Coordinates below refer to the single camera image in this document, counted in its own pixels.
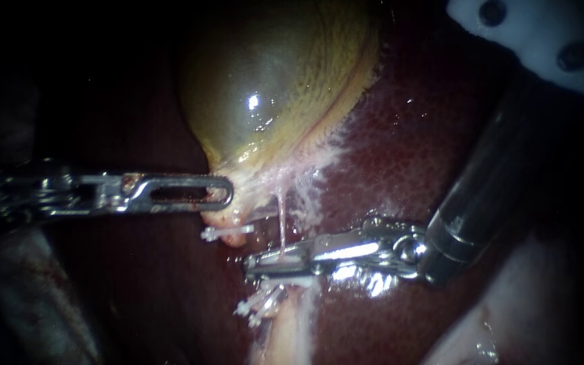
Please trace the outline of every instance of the white plastic clip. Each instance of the white plastic clip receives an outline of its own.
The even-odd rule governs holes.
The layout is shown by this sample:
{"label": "white plastic clip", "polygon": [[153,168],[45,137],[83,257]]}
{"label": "white plastic clip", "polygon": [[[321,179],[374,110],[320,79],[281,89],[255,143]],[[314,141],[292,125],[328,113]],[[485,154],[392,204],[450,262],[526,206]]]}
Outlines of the white plastic clip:
{"label": "white plastic clip", "polygon": [[216,229],[214,227],[206,227],[206,229],[200,234],[200,237],[207,242],[215,241],[220,236],[228,235],[239,235],[241,233],[252,233],[253,224],[248,224],[242,227],[232,227],[225,229]]}

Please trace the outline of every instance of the white tissue strand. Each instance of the white tissue strand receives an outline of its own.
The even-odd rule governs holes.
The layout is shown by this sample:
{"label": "white tissue strand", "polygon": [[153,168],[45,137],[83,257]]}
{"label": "white tissue strand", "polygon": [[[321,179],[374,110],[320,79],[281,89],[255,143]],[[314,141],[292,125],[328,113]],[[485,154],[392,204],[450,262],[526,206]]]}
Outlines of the white tissue strand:
{"label": "white tissue strand", "polygon": [[241,301],[235,314],[260,331],[251,346],[250,364],[310,364],[312,328],[321,288],[315,276],[262,281]]}

